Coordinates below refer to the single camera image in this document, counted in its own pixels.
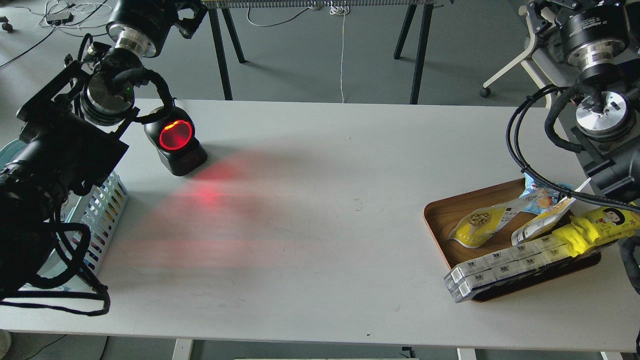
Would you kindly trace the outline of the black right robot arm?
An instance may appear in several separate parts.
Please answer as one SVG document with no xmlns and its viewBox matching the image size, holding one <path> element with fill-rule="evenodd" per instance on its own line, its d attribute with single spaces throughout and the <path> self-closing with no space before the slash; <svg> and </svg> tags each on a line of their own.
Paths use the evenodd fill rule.
<svg viewBox="0 0 640 360">
<path fill-rule="evenodd" d="M 579 70 L 560 89 L 544 122 L 558 148 L 587 157 L 583 166 L 596 194 L 560 189 L 592 205 L 639 213 L 639 59 L 616 63 L 639 41 L 637 0 L 531 0 L 534 35 L 551 27 L 550 52 Z"/>
</svg>

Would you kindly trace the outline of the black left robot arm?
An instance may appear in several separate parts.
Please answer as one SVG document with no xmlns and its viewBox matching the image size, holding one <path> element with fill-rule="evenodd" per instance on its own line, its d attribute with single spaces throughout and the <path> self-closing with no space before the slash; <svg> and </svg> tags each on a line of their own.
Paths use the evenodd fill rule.
<svg viewBox="0 0 640 360">
<path fill-rule="evenodd" d="M 91 45 L 18 110 L 26 146 L 1 169 L 3 306 L 109 312 L 108 289 L 85 262 L 90 227 L 62 221 L 62 207 L 107 180 L 131 123 L 175 176 L 208 159 L 166 80 L 142 63 L 162 52 L 172 27 L 192 38 L 207 11 L 199 0 L 119 0 L 106 25 L 114 45 Z"/>
</svg>

